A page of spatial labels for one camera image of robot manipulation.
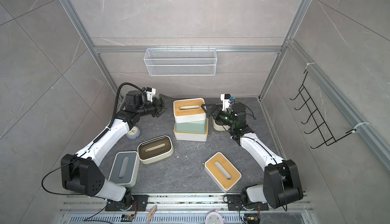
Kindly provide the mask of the green tissue box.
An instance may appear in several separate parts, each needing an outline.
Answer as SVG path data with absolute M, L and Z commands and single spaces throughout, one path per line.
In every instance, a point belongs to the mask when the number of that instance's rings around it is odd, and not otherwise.
M 208 119 L 175 124 L 175 130 L 180 133 L 205 134 L 207 131 Z

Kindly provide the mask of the small bamboo lid tissue box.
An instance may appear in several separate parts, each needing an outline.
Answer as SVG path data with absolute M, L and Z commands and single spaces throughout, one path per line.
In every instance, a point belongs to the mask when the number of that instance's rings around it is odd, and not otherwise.
M 203 98 L 176 100 L 173 102 L 173 112 L 176 123 L 202 121 L 206 119 L 206 113 L 202 109 L 205 104 Z

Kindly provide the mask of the large bamboo lid tissue box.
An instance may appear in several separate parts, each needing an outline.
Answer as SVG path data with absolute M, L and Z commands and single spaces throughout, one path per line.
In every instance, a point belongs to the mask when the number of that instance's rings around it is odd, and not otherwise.
M 176 126 L 174 127 L 174 135 L 176 140 L 181 141 L 199 141 L 199 142 L 206 142 L 208 137 L 208 128 L 206 129 L 206 132 L 204 134 L 198 134 L 198 133 L 184 133 L 179 132 L 176 130 Z

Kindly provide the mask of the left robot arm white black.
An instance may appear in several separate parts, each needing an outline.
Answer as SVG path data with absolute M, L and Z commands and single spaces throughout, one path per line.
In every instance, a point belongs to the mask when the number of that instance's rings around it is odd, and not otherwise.
M 142 116 L 160 117 L 173 103 L 173 98 L 160 94 L 143 101 L 140 91 L 130 91 L 122 110 L 114 110 L 108 126 L 87 146 L 74 155 L 66 154 L 61 160 L 62 186 L 78 194 L 122 202 L 130 191 L 105 178 L 99 166 L 111 150 Z

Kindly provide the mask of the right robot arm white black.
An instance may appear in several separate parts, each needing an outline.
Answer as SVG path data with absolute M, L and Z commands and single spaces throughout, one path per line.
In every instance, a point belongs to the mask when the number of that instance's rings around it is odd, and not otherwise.
M 303 199 L 303 189 L 296 163 L 285 160 L 269 149 L 247 124 L 246 106 L 234 103 L 229 111 L 223 111 L 216 104 L 203 104 L 201 108 L 222 126 L 229 126 L 231 138 L 248 151 L 264 171 L 263 184 L 242 189 L 243 206 L 267 203 L 273 209 Z

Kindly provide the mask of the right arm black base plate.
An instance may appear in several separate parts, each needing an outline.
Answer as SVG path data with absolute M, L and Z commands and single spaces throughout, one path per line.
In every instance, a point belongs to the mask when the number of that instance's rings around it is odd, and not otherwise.
M 269 206 L 265 202 L 251 202 L 247 197 L 241 194 L 226 194 L 223 196 L 223 201 L 227 204 L 229 211 L 268 211 Z

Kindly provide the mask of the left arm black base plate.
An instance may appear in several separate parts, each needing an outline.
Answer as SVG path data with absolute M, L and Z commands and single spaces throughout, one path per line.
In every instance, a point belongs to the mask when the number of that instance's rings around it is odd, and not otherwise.
M 108 201 L 106 211 L 145 211 L 148 204 L 148 195 L 125 196 L 120 202 Z

